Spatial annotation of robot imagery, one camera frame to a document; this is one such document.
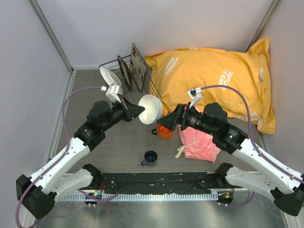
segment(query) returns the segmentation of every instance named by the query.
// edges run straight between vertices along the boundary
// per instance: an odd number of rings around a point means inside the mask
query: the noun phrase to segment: table surface
[[[119,69],[114,70],[114,72],[121,78]],[[125,91],[124,96],[130,102],[137,104],[145,92],[139,92],[134,82],[134,91],[132,92],[128,91],[124,81],[122,81],[122,84]],[[105,85],[99,70],[78,70],[72,91],[86,86]],[[105,93],[99,90],[84,91],[71,98],[66,112],[66,122],[71,136],[86,121],[86,116],[92,105],[100,100],[109,101]],[[248,123],[239,119],[229,119],[229,122],[248,133]],[[245,171],[255,170],[246,162],[223,151],[218,154],[215,162],[189,159],[185,158],[183,154],[177,159],[175,158],[177,148],[182,145],[177,129],[172,138],[163,140],[151,134],[151,129],[155,127],[156,124],[142,124],[138,118],[132,122],[116,124],[106,131],[106,138],[92,152],[78,161],[69,172],[77,172],[83,165],[88,163],[97,167],[101,172],[214,172],[223,162],[231,163]],[[260,144],[256,127],[253,130],[254,139],[257,144]],[[62,150],[66,143],[66,136],[64,131],[62,131],[57,151]],[[147,167],[140,165],[144,153],[148,150],[157,152],[158,163],[156,166]]]

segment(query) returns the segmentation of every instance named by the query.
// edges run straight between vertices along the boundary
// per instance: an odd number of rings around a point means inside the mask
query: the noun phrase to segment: mug
[[[155,151],[147,151],[144,154],[144,160],[141,165],[154,166],[157,163],[157,153]]]
[[[152,129],[152,134],[158,135],[162,139],[170,139],[173,136],[173,132],[164,126],[158,124],[157,128]]]

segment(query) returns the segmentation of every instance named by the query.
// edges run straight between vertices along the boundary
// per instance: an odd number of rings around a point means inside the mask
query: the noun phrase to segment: pillow
[[[258,40],[246,53],[212,48],[184,48],[145,57],[152,68],[150,94],[159,97],[165,114],[191,101],[187,91],[209,85],[227,85],[246,99],[251,121],[262,133],[274,134],[276,118],[271,103],[269,40]],[[210,88],[201,92],[197,108],[218,102],[228,117],[248,121],[245,105],[235,92]]]

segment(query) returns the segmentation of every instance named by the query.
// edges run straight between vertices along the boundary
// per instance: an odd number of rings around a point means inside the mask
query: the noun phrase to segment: pink towel
[[[183,151],[186,158],[215,161],[220,149],[212,142],[211,135],[192,127],[187,127],[184,131],[181,131],[180,126],[179,134],[182,144],[188,146]]]

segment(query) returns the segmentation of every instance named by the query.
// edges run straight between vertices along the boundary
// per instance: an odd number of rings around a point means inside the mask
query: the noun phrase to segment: dish rack
[[[126,62],[126,64],[128,65],[129,68],[130,68],[130,62],[131,62],[130,57],[131,57],[131,55],[122,57],[122,59]],[[121,81],[121,83],[123,85],[123,96],[132,104],[138,104],[140,99],[144,95],[147,95],[147,94],[154,95],[154,96],[158,97],[160,100],[162,100],[161,99],[162,96],[151,78],[152,68],[150,68],[148,65],[147,65],[147,71],[145,74],[145,79],[143,81],[142,91],[137,86],[133,77],[132,77],[132,89],[131,89],[131,91],[129,91],[129,89],[127,88],[125,81],[123,79],[123,74],[121,73],[117,59],[104,63],[101,66],[113,71],[113,73],[115,73],[117,75],[117,77],[119,78],[119,80]]]

